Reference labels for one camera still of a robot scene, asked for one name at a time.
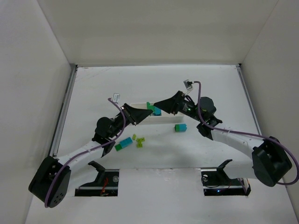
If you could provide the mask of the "blue square lego brick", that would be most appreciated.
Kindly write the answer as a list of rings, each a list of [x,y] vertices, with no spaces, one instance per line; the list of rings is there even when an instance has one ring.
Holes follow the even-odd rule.
[[[180,131],[185,132],[187,130],[187,125],[186,124],[180,124]]]

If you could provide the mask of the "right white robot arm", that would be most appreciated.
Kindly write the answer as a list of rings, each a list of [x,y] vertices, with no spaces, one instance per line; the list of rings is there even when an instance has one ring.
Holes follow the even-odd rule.
[[[208,97],[200,97],[199,102],[194,103],[189,96],[178,91],[173,97],[154,103],[154,106],[168,114],[180,112],[198,121],[197,129],[202,136],[224,143],[249,157],[249,162],[231,161],[224,167],[224,174],[230,179],[254,178],[273,187],[292,168],[277,139],[234,133],[231,127],[223,125],[215,117],[216,107]]]

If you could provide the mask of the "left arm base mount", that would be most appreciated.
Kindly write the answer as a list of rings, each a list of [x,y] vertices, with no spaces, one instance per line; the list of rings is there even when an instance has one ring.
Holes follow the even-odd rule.
[[[87,182],[75,189],[76,197],[115,197],[118,196],[119,175],[118,169],[105,169],[95,161],[88,163],[98,172],[92,182]]]

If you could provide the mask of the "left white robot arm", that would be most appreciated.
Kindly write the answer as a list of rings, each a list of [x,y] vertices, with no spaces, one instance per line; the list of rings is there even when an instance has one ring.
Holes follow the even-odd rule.
[[[42,161],[28,190],[46,208],[54,208],[64,199],[73,173],[107,155],[128,125],[137,125],[152,113],[150,109],[138,109],[128,104],[117,109],[119,113],[115,117],[102,117],[97,121],[94,137],[83,147],[62,157],[47,156]]]

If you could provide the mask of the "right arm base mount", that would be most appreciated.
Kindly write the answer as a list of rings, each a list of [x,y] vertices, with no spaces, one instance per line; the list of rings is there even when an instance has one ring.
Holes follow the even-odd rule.
[[[251,186],[248,179],[231,179],[224,171],[232,161],[229,159],[217,167],[200,169],[204,196],[249,196]]]

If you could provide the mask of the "green long lego brick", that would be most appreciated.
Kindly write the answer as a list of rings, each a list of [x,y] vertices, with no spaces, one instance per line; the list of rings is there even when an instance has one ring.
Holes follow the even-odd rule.
[[[155,112],[155,106],[152,105],[150,102],[147,102],[147,103],[146,103],[146,106],[147,106],[147,109],[148,109],[148,110],[151,110],[152,113]]]

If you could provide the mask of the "green square lego brick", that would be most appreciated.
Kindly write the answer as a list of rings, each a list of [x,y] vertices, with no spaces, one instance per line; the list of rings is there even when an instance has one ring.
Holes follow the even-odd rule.
[[[180,132],[180,124],[175,125],[175,132]]]

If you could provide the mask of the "teal oval lego piece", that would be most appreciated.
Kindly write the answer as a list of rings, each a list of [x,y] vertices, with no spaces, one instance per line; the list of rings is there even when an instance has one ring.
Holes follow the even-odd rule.
[[[153,107],[153,116],[161,116],[162,115],[162,112],[161,112],[161,110],[159,109],[159,108],[157,108],[157,107]]]

